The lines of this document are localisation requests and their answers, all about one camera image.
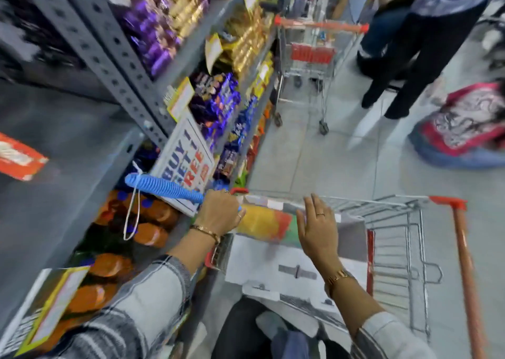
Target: wristwatch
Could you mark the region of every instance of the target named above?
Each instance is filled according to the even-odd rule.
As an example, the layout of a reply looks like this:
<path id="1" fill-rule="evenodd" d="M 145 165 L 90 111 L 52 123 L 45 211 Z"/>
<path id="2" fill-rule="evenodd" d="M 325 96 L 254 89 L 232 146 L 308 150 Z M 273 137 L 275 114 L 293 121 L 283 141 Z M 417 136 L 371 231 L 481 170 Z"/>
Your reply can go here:
<path id="1" fill-rule="evenodd" d="M 331 298 L 331 295 L 333 293 L 333 287 L 335 286 L 335 283 L 337 281 L 341 280 L 341 279 L 344 279 L 344 278 L 352 278 L 352 279 L 356 280 L 356 278 L 354 277 L 354 275 L 352 275 L 345 268 L 343 268 L 342 270 L 337 271 L 335 274 L 333 274 L 329 278 L 325 279 L 325 281 L 324 281 L 325 282 L 324 289 L 325 289 L 326 293 L 328 294 L 328 296 L 330 298 Z"/>

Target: hand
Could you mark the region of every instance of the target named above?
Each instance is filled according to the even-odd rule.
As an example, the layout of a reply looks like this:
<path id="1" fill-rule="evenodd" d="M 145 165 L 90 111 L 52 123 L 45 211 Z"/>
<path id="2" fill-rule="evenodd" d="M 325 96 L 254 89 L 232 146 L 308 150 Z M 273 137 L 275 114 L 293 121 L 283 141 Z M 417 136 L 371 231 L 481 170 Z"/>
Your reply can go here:
<path id="1" fill-rule="evenodd" d="M 236 228 L 245 215 L 245 209 L 238 211 L 237 198 L 225 190 L 209 190 L 196 217 L 195 224 L 223 236 Z"/>
<path id="2" fill-rule="evenodd" d="M 305 197 L 304 201 L 306 221 L 302 211 L 296 211 L 298 237 L 304 253 L 314 262 L 319 271 L 322 266 L 326 268 L 326 266 L 339 264 L 335 214 L 315 194 L 312 194 L 312 198 Z"/>

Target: tiled floor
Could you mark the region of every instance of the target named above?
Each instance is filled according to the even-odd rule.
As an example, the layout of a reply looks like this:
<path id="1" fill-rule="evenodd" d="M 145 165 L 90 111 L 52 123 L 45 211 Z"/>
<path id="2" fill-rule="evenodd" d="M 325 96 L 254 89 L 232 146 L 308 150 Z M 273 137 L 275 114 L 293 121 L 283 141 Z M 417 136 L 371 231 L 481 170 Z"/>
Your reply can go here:
<path id="1" fill-rule="evenodd" d="M 464 44 L 445 70 L 449 91 L 491 78 L 482 56 L 474 38 Z M 502 339 L 505 214 L 500 203 L 505 192 L 504 170 L 450 171 L 426 165 L 406 142 L 406 136 L 434 107 L 417 103 L 406 119 L 393 122 L 381 118 L 393 94 L 385 93 L 372 109 L 362 110 L 359 102 L 369 83 L 356 71 L 351 54 L 330 88 L 327 112 L 330 132 L 326 136 L 319 134 L 317 110 L 280 102 L 278 110 L 283 126 L 270 126 L 249 189 L 297 195 L 316 192 L 358 199 L 388 194 L 450 195 L 467 199 L 468 243 L 490 342 L 488 354 L 491 358 L 502 357 L 500 352 L 505 350 Z M 306 102 L 308 89 L 314 87 L 305 83 L 296 91 L 288 85 L 283 97 Z M 439 263 L 445 273 L 442 284 L 428 288 L 432 346 L 439 358 L 470 358 L 451 213 L 433 206 L 426 209 L 424 217 L 427 258 Z M 220 296 L 229 298 L 232 292 L 228 289 Z M 224 316 L 230 307 L 222 306 Z M 208 331 L 216 331 L 210 333 L 212 337 L 209 336 L 206 347 L 200 347 L 194 358 L 207 357 L 220 324 L 222 321 L 214 320 L 213 327 L 207 326 Z"/>

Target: shopping cart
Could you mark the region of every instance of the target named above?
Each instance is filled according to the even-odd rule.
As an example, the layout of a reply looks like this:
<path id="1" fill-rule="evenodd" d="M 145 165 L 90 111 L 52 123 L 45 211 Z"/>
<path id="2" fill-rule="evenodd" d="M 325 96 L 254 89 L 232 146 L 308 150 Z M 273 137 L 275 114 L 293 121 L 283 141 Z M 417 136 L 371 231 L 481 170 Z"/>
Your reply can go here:
<path id="1" fill-rule="evenodd" d="M 246 189 L 238 192 L 248 193 Z M 254 192 L 272 199 L 303 206 L 300 197 L 286 193 Z M 464 291 L 464 303 L 472 349 L 472 358 L 484 359 L 484 326 L 473 266 L 466 244 L 466 202 L 451 197 L 388 196 L 374 201 L 321 197 L 335 213 L 362 218 L 368 229 L 369 253 L 373 254 L 369 293 L 388 311 L 402 320 L 416 335 L 428 343 L 431 329 L 428 316 L 428 285 L 439 285 L 442 269 L 426 260 L 423 208 L 430 203 L 452 208 L 458 242 L 459 263 Z M 208 255 L 206 265 L 226 272 L 233 235 L 226 234 L 222 242 Z M 281 295 L 280 302 L 335 328 L 345 329 L 331 314 L 315 309 L 304 299 Z"/>
<path id="2" fill-rule="evenodd" d="M 356 42 L 357 34 L 368 30 L 367 24 L 355 25 L 328 20 L 338 1 L 306 0 L 304 13 L 306 17 L 290 19 L 276 15 L 274 21 L 278 27 L 280 49 L 277 102 L 282 100 L 280 95 L 286 78 L 301 79 L 303 77 L 314 80 L 317 93 L 309 95 L 308 104 L 312 107 L 312 97 L 315 97 L 316 106 L 318 101 L 320 102 L 322 118 L 319 121 L 319 131 L 323 135 L 328 133 L 325 118 L 331 82 Z M 275 118 L 275 123 L 281 126 L 282 121 L 279 115 Z"/>

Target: person's left hand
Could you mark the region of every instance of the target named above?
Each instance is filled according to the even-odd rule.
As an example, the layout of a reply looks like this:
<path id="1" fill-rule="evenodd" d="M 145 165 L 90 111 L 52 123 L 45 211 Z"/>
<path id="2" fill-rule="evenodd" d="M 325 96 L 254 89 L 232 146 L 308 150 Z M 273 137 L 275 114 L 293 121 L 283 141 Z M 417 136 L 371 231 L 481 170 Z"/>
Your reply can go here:
<path id="1" fill-rule="evenodd" d="M 223 236 L 242 221 L 245 209 L 238 208 L 237 198 L 229 192 L 208 190 L 194 223 Z"/>

